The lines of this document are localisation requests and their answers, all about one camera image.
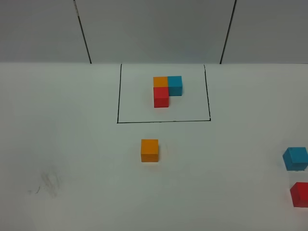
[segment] cube cluster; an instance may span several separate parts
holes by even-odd
[[[169,107],[169,96],[181,96],[182,76],[153,77],[154,107]]]
[[[283,154],[287,171],[304,171],[308,166],[308,153],[305,147],[290,147]],[[294,207],[308,207],[308,183],[297,182],[290,189]]]

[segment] black rectangle outline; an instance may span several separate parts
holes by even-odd
[[[122,64],[120,67],[120,86],[119,86],[119,101],[117,106],[117,124],[149,124],[149,123],[172,123],[172,122],[210,122],[211,120],[211,111],[210,111],[210,102],[208,99],[208,90],[207,90],[207,80],[206,80],[206,70],[204,66],[204,76],[205,76],[205,88],[206,88],[206,97],[207,97],[207,106],[208,114],[210,119],[208,120],[170,120],[170,121],[137,121],[137,122],[119,122],[119,112],[120,112],[120,98],[121,98],[121,80],[122,80]]]

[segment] drawn square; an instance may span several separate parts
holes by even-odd
[[[153,77],[182,76],[182,96],[168,108],[154,108]],[[205,68],[202,64],[123,64],[118,123],[210,121]]]

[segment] white surface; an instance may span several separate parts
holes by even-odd
[[[0,64],[1,230],[308,229],[282,160],[308,146],[307,65],[206,65],[212,121],[150,124],[116,123],[119,69]]]
[[[238,0],[227,63],[308,63],[308,1]]]
[[[2,0],[0,22],[0,62],[89,63],[73,0]]]
[[[119,122],[210,120],[203,64],[123,64]],[[153,77],[182,76],[183,95],[154,108]]]
[[[94,63],[219,63],[233,1],[77,0]]]

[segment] black vertical line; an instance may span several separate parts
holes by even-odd
[[[119,112],[120,112],[120,96],[121,96],[121,78],[122,78],[122,64],[120,67],[120,87],[119,87],[119,103],[117,106],[117,124],[119,123]]]
[[[223,46],[223,50],[222,50],[221,59],[220,59],[220,63],[219,64],[222,63],[223,55],[225,54],[225,49],[226,49],[226,45],[227,45],[227,41],[228,41],[228,37],[229,37],[229,32],[230,32],[232,20],[233,20],[233,15],[234,15],[234,10],[235,10],[235,6],[236,6],[236,2],[237,2],[237,0],[234,0],[234,5],[233,5],[233,10],[232,10],[232,14],[231,14],[230,23],[229,23],[229,28],[228,28],[228,32],[227,32],[227,36],[226,36],[226,40],[225,40],[225,45]]]
[[[205,65],[203,65],[203,66],[204,66],[205,88],[206,88],[206,96],[207,96],[208,113],[210,115],[210,121],[211,121],[210,101],[208,99],[208,91],[207,91],[206,70],[205,70]]]
[[[89,58],[89,61],[90,61],[90,64],[91,64],[92,61],[91,61],[91,57],[90,57],[90,53],[89,53],[89,49],[88,49],[85,33],[83,32],[83,28],[82,28],[81,20],[80,20],[80,17],[79,17],[79,12],[78,12],[78,9],[77,9],[76,2],[75,2],[75,0],[73,0],[73,1],[74,1],[75,9],[76,9],[76,14],[77,14],[77,18],[78,18],[78,21],[79,21],[80,29],[81,29],[83,41],[85,42],[87,53],[88,53],[88,58]]]

